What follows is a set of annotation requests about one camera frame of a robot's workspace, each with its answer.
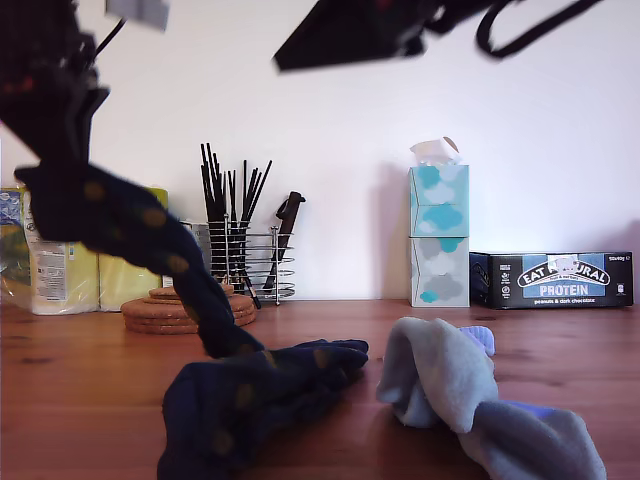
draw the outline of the wooden table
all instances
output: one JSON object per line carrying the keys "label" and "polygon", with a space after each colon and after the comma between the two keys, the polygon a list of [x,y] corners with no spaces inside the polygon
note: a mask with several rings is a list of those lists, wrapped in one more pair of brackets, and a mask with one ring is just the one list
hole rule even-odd
{"label": "wooden table", "polygon": [[[362,338],[371,355],[364,379],[329,416],[277,434],[239,477],[488,478],[455,435],[403,427],[376,402],[387,335],[406,315],[490,327],[502,397],[576,411],[609,478],[640,478],[639,308],[502,312],[404,301],[290,302],[260,312],[248,330],[271,348]],[[127,332],[119,314],[35,317],[3,306],[3,479],[155,478],[164,391],[186,363],[204,359],[197,336]]]}

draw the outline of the protein bar box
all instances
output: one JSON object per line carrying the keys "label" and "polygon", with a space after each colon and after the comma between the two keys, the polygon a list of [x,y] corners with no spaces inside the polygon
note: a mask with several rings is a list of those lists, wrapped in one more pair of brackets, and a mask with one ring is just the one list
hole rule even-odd
{"label": "protein bar box", "polygon": [[471,252],[470,294],[490,308],[628,307],[631,252]]}

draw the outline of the wire utensil holder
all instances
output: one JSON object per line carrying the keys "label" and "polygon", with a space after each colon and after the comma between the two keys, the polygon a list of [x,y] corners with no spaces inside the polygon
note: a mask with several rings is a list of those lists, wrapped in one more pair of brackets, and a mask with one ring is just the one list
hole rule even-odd
{"label": "wire utensil holder", "polygon": [[231,222],[228,215],[224,221],[209,222],[211,275],[225,277],[235,293],[248,291],[280,305],[280,300],[295,294],[295,283],[289,278],[295,272],[289,265],[294,260],[289,256],[293,247],[279,247],[279,239],[293,234],[280,234],[276,226],[270,233],[250,229],[249,222]]}

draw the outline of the stack of cork coasters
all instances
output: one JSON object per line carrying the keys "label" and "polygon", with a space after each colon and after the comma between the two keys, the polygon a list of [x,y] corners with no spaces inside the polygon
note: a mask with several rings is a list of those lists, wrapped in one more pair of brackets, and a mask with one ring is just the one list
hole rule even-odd
{"label": "stack of cork coasters", "polygon": [[[222,285],[229,297],[236,325],[247,325],[256,319],[253,300],[245,295],[234,295],[233,287]],[[122,305],[122,315],[128,330],[155,335],[181,335],[197,333],[198,325],[189,318],[180,297],[173,287],[155,288],[149,296]]]}

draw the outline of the black cable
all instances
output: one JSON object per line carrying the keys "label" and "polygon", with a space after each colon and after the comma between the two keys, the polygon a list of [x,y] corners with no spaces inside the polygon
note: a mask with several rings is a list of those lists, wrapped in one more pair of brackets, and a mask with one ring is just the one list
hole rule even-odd
{"label": "black cable", "polygon": [[111,33],[109,33],[109,35],[107,35],[107,37],[102,41],[102,43],[98,45],[98,48],[96,48],[96,57],[100,54],[102,50],[104,50],[104,48],[107,45],[109,45],[109,42],[111,42],[111,40],[115,38],[118,32],[122,30],[122,27],[124,27],[125,23],[127,23],[127,21],[124,18],[120,19],[118,24],[113,28],[113,30],[111,30]]}
{"label": "black cable", "polygon": [[535,27],[523,33],[520,37],[513,40],[508,45],[502,48],[494,49],[491,44],[491,27],[498,14],[514,0],[502,0],[496,2],[485,15],[480,22],[478,32],[476,34],[476,41],[482,51],[496,58],[504,58],[514,53],[518,53],[520,50],[529,46],[531,43],[538,40],[543,35],[551,32],[555,28],[559,27],[563,23],[577,17],[581,13],[586,12],[596,3],[602,0],[578,0],[569,5],[564,10],[556,13],[555,15],[547,18],[543,22],[539,23]]}

